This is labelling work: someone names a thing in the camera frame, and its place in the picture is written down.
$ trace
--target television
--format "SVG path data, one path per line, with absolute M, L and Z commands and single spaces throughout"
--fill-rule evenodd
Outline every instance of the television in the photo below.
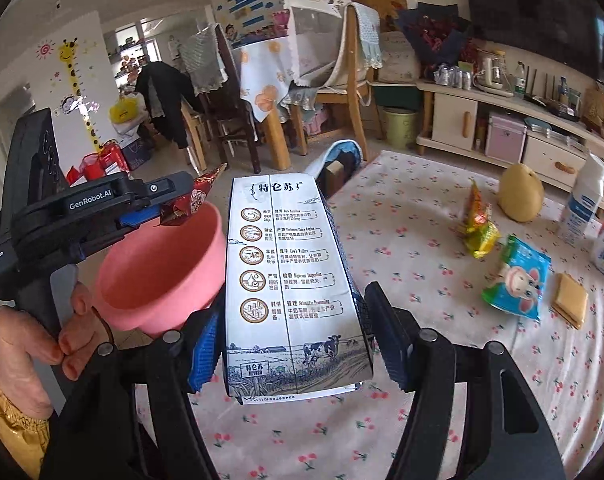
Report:
M 604 11 L 596 0 L 469 0 L 472 36 L 529 50 L 604 84 Z

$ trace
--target human hand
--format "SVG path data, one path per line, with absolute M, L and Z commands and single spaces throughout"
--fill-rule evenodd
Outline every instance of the human hand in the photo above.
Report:
M 91 293 L 82 283 L 74 288 L 71 305 L 73 317 L 62 327 L 58 341 L 27 312 L 0 307 L 0 389 L 32 418 L 48 418 L 53 412 L 32 358 L 47 365 L 61 363 L 64 374 L 75 381 L 97 346 L 108 340 L 93 314 Z

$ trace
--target metal screw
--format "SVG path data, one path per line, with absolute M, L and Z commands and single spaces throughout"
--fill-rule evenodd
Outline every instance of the metal screw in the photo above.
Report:
M 177 343 L 181 334 L 177 330 L 169 330 L 168 332 L 164 332 L 162 336 L 162 341 L 165 343 Z
M 437 340 L 437 332 L 435 332 L 435 330 L 432 328 L 423 328 L 419 331 L 419 338 L 432 343 L 433 341 Z
M 495 355 L 502 355 L 506 349 L 499 341 L 491 341 L 488 343 L 488 350 L 493 352 Z
M 98 354 L 101 356 L 109 355 L 113 351 L 113 345 L 111 343 L 102 343 L 98 346 Z

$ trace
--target black jacket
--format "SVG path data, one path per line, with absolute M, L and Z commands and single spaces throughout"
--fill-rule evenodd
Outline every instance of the black jacket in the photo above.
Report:
M 163 118 L 152 118 L 153 125 L 164 137 L 174 140 L 179 148 L 186 148 L 189 144 L 181 115 L 182 97 L 195 111 L 203 111 L 200 100 L 195 97 L 191 78 L 162 61 L 154 61 L 145 65 L 138 76 L 136 92 L 140 92 L 144 96 L 146 109 L 150 113 L 149 79 L 153 81 L 157 97 L 164 111 Z

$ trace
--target white spray bottle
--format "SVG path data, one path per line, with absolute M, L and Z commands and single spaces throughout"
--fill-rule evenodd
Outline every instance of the white spray bottle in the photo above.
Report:
M 574 246 L 583 236 L 603 196 L 604 163 L 589 153 L 562 211 L 557 235 Z

